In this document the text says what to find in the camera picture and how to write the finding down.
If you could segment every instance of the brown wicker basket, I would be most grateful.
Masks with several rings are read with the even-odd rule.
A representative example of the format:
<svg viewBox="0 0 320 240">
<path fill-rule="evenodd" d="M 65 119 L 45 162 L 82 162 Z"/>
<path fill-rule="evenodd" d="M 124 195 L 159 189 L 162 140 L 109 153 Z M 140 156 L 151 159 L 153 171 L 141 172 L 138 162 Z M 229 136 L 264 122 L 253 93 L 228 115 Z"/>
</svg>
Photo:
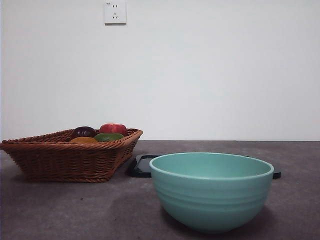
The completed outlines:
<svg viewBox="0 0 320 240">
<path fill-rule="evenodd" d="M 122 139 L 70 143 L 73 129 L 41 136 L 4 140 L 4 150 L 29 181 L 102 183 L 133 153 L 142 131 L 127 129 Z"/>
</svg>

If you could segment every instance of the gray countertop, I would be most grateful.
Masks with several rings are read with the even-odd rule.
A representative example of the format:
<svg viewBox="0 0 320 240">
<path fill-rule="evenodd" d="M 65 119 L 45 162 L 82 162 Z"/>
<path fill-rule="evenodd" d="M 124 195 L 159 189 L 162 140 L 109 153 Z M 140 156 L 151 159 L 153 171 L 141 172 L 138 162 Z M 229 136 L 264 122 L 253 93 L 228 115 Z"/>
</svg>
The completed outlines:
<svg viewBox="0 0 320 240">
<path fill-rule="evenodd" d="M 138 141 L 140 154 L 219 152 L 247 155 L 282 170 L 262 211 L 221 235 L 193 231 L 168 215 L 151 178 L 125 174 L 128 160 L 105 183 L 26 182 L 1 153 L 2 240 L 318 240 L 320 142 Z"/>
</svg>

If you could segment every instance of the ceramic bowl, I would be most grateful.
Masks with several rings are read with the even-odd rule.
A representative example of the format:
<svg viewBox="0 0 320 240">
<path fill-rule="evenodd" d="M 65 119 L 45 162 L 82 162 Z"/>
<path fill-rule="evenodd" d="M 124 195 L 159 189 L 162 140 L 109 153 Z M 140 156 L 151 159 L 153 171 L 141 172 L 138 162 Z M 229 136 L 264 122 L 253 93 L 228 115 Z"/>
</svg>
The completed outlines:
<svg viewBox="0 0 320 240">
<path fill-rule="evenodd" d="M 203 233 L 224 233 L 253 219 L 268 196 L 274 167 L 262 160 L 213 152 L 167 154 L 150 161 L 163 208 Z"/>
</svg>

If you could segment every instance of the socket plate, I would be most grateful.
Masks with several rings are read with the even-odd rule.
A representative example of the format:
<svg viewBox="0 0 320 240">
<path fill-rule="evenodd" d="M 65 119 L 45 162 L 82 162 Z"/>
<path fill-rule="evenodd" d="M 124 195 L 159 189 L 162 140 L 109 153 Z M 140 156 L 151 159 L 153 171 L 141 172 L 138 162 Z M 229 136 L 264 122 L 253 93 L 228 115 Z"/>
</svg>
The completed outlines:
<svg viewBox="0 0 320 240">
<path fill-rule="evenodd" d="M 127 3 L 123 0 L 109 0 L 104 5 L 104 24 L 127 24 Z"/>
</svg>

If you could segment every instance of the bowl rim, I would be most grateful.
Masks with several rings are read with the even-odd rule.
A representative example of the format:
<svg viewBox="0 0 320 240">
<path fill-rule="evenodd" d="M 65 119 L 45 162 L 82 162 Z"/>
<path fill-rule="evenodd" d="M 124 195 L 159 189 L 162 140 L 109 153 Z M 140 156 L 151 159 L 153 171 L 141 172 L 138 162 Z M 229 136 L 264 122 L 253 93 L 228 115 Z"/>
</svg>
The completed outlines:
<svg viewBox="0 0 320 240">
<path fill-rule="evenodd" d="M 253 159 L 255 161 L 261 162 L 263 164 L 266 164 L 267 166 L 270 167 L 270 170 L 268 172 L 262 173 L 262 174 L 258 174 L 258 175 L 249 175 L 249 176 L 234 176 L 234 177 L 203 177 L 203 176 L 190 176 L 190 175 L 185 175 L 185 174 L 179 174 L 179 173 L 174 173 L 174 172 L 170 172 L 170 171 L 165 171 L 162 170 L 156 166 L 153 165 L 153 162 L 156 161 L 157 159 L 161 159 L 164 157 L 168 157 L 168 156 L 173 156 L 173 155 L 189 155 L 189 154 L 210 154 L 210 155 L 228 155 L 228 156 L 237 156 L 237 157 L 242 157 L 242 158 L 246 158 L 246 159 Z M 157 156 L 155 158 L 153 158 L 150 162 L 149 162 L 149 166 L 151 169 L 163 173 L 163 174 L 167 174 L 167 175 L 171 175 L 174 177 L 179 177 L 179 178 L 188 178 L 188 179 L 197 179 L 197 180 L 223 180 L 223 181 L 229 181 L 229 180 L 250 180 L 250 179 L 257 179 L 257 178 L 261 178 L 263 176 L 267 176 L 267 175 L 272 175 L 274 172 L 274 166 L 266 161 L 254 158 L 254 157 L 249 157 L 249 156 L 243 156 L 243 155 L 238 155 L 238 154 L 230 154 L 230 153 L 222 153 L 222 152 L 177 152 L 177 153 L 170 153 L 170 154 L 164 154 L 161 156 Z"/>
</svg>

